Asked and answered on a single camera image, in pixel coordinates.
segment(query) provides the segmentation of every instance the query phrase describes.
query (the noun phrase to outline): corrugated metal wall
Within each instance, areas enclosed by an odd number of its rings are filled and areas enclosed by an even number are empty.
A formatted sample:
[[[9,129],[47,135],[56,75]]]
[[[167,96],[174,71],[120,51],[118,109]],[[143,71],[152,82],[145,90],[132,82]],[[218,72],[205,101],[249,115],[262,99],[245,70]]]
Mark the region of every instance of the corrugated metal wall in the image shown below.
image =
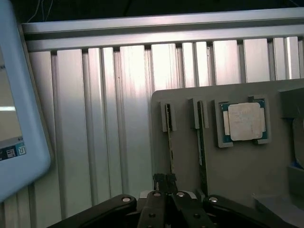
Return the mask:
[[[56,160],[7,199],[0,227],[43,228],[152,189],[156,90],[304,78],[298,37],[30,53]]]

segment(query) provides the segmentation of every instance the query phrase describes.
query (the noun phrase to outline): screw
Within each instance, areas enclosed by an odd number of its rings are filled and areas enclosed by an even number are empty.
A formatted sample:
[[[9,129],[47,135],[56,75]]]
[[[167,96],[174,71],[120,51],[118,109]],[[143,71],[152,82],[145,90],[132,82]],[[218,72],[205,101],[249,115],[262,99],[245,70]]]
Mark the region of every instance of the screw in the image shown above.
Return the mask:
[[[129,202],[131,199],[130,198],[123,198],[123,202]]]
[[[179,197],[184,197],[184,196],[185,196],[185,193],[183,193],[183,192],[180,191],[180,192],[177,193],[177,195],[178,195]]]
[[[218,202],[218,199],[215,198],[215,197],[210,197],[209,200],[210,200],[212,203],[217,203],[217,202]]]
[[[193,216],[194,216],[194,218],[196,218],[196,219],[199,219],[199,218],[200,218],[200,214],[198,214],[198,213],[195,213]]]

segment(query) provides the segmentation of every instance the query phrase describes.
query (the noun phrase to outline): label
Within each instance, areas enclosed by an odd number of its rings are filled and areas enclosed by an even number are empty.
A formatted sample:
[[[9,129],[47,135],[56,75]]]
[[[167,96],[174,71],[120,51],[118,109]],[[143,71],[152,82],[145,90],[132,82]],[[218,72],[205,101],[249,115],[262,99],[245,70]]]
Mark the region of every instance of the label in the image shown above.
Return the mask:
[[[0,142],[0,161],[26,154],[23,137],[16,137]]]

